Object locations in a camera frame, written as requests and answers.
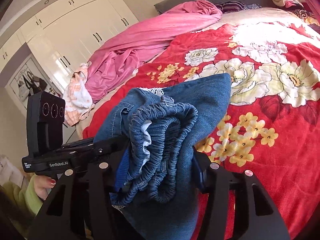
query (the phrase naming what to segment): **metal rivet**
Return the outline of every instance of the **metal rivet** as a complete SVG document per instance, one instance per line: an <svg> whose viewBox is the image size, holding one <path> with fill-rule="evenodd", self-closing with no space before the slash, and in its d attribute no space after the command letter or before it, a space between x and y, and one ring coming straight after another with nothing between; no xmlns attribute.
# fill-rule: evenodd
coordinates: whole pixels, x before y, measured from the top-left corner
<svg viewBox="0 0 320 240"><path fill-rule="evenodd" d="M66 170L65 172L64 172L64 174L66 175L66 176L70 176L70 175L72 175L73 174L73 170Z"/></svg>
<svg viewBox="0 0 320 240"><path fill-rule="evenodd" d="M100 169L106 169L106 168L108 168L108 166L109 166L108 163L100 163L100 164L99 164L99 168L100 168Z"/></svg>
<svg viewBox="0 0 320 240"><path fill-rule="evenodd" d="M247 175L247 176L249 176L249 177L253 176L253 172L250 171L250 170L246 170L246 171L244 172L244 174Z"/></svg>
<svg viewBox="0 0 320 240"><path fill-rule="evenodd" d="M217 164L217 163L211 163L211 164L210 164L210 168L211 168L211 169L214 169L214 170L217 170L217 169L219 169L219 164Z"/></svg>

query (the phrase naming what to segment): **camera lens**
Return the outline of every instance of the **camera lens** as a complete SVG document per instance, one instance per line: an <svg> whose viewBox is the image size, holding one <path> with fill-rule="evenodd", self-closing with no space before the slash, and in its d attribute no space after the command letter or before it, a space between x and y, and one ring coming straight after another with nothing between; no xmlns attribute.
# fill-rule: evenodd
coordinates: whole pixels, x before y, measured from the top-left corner
<svg viewBox="0 0 320 240"><path fill-rule="evenodd" d="M51 106L51 116L53 118L56 118L58 116L58 106L56 104L53 104Z"/></svg>
<svg viewBox="0 0 320 240"><path fill-rule="evenodd" d="M59 115L60 115L60 117L63 117L63 115L64 115L63 107L60 108L60 110L59 110Z"/></svg>
<svg viewBox="0 0 320 240"><path fill-rule="evenodd" d="M47 116L49 114L49 110L50 110L49 104L45 103L42 106L42 113L44 114L44 116Z"/></svg>

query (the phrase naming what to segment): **denim jeans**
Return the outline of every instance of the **denim jeans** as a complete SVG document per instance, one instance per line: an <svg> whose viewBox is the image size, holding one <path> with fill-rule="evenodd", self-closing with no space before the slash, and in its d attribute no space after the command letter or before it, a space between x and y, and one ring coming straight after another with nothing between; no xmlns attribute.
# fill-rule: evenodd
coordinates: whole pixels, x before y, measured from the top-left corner
<svg viewBox="0 0 320 240"><path fill-rule="evenodd" d="M230 89L229 74L153 91L131 89L98 131L94 141L121 134L132 141L129 192L111 199L126 206L124 216L146 240L190 239L197 220L192 146L224 116ZM146 120L152 122L147 128L152 143L147 147L150 159L143 165L141 126Z"/></svg>

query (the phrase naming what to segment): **pink blanket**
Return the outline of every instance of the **pink blanket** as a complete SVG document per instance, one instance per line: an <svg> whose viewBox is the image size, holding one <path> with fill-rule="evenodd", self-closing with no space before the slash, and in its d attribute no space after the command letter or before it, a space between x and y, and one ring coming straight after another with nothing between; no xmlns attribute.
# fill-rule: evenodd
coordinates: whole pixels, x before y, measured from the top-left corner
<svg viewBox="0 0 320 240"><path fill-rule="evenodd" d="M206 28L218 22L221 15L206 0L185 2L106 41L89 59L92 65L85 86L93 101L102 99L134 69L164 51L177 35Z"/></svg>

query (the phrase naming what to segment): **red floral blanket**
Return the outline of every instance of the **red floral blanket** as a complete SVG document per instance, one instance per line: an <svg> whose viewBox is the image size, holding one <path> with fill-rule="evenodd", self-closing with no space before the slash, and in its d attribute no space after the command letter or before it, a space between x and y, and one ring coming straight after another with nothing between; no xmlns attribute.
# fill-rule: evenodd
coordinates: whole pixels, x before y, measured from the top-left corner
<svg viewBox="0 0 320 240"><path fill-rule="evenodd" d="M179 35L97 110L84 136L94 136L133 87L168 87L229 73L228 111L196 148L229 171L252 170L294 238L320 200L320 39L307 28L279 22L226 24ZM193 239L204 215L205 195L199 203ZM229 224L232 210L230 203ZM226 237L231 234L227 228Z"/></svg>

